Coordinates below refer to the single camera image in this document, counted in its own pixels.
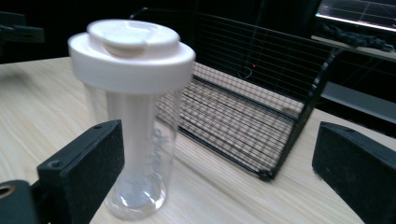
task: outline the white lid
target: white lid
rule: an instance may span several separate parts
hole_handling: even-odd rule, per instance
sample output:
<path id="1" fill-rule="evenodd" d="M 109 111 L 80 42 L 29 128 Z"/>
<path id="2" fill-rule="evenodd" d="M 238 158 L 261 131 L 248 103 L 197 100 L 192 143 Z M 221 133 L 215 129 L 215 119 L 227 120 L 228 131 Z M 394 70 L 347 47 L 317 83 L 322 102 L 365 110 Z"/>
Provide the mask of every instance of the white lid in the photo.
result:
<path id="1" fill-rule="evenodd" d="M 153 94 L 182 89 L 191 81 L 194 51 L 158 24 L 94 21 L 68 45 L 75 76 L 95 88 Z"/>

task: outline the plastic bottle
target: plastic bottle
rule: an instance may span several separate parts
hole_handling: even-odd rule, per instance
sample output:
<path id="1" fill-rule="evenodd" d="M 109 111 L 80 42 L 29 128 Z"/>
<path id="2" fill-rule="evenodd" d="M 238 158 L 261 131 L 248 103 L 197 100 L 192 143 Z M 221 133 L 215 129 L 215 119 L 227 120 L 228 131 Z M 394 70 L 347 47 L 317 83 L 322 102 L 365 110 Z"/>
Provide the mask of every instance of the plastic bottle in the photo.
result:
<path id="1" fill-rule="evenodd" d="M 195 53 L 175 31 L 132 20 L 94 21 L 68 45 L 95 121 L 122 122 L 125 165 L 106 206 L 121 219 L 147 217 L 168 196 L 180 97 Z"/>

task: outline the metal mesh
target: metal mesh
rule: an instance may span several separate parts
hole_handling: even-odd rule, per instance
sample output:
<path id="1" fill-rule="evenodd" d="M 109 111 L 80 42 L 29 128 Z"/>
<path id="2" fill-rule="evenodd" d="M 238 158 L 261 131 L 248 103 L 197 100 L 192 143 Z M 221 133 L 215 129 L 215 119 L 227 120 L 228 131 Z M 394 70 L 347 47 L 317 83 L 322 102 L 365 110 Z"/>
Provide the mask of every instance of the metal mesh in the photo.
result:
<path id="1" fill-rule="evenodd" d="M 196 52 L 179 129 L 250 174 L 273 179 L 320 96 L 331 49 L 200 13 L 145 9 L 132 19 L 176 30 Z"/>

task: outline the white cap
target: white cap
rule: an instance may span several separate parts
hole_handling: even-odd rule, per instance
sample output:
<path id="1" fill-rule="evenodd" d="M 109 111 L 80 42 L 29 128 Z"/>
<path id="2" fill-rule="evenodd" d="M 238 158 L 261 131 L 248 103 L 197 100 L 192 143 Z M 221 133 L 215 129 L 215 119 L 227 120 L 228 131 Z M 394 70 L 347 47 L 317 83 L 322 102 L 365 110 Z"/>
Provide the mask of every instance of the white cap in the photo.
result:
<path id="1" fill-rule="evenodd" d="M 94 21 L 68 40 L 75 76 L 105 91 L 155 94 L 191 81 L 194 51 L 167 27 L 132 20 Z"/>

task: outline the wooden table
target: wooden table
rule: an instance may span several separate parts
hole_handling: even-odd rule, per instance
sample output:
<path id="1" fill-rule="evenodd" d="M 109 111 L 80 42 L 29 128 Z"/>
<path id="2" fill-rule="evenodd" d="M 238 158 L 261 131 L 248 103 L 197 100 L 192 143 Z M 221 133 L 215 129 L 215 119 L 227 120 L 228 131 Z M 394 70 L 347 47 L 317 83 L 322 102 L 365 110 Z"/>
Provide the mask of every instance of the wooden table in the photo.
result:
<path id="1" fill-rule="evenodd" d="M 323 120 L 396 149 L 393 138 L 314 110 L 276 179 L 268 183 L 180 135 L 169 199 L 158 213 L 136 223 L 362 223 L 313 172 Z M 33 184 L 39 163 L 94 124 L 69 58 L 0 65 L 0 182 Z M 127 222 L 101 206 L 92 223 Z"/>

